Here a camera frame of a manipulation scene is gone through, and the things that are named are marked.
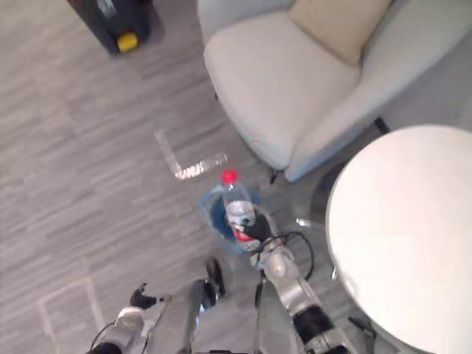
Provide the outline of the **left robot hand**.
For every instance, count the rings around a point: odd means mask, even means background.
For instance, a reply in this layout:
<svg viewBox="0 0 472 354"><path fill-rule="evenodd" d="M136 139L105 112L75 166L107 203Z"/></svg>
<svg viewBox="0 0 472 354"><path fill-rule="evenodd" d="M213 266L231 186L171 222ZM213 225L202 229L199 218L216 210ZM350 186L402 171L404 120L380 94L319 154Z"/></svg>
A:
<svg viewBox="0 0 472 354"><path fill-rule="evenodd" d="M155 297L150 296L145 293L147 283L142 283L132 294L130 298L130 306L135 308L141 308L142 310L147 310L158 302L169 302L172 299L172 296L165 294L163 296Z"/></svg>

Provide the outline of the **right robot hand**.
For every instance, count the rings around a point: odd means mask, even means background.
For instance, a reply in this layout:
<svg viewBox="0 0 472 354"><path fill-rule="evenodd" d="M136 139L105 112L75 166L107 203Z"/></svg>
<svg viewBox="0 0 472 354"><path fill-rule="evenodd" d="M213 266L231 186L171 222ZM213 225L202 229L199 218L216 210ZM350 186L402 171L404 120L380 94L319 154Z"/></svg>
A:
<svg viewBox="0 0 472 354"><path fill-rule="evenodd" d="M258 212L250 221L234 227L236 241L246 250L258 248L267 240L277 236L277 228L272 219Z"/></svg>

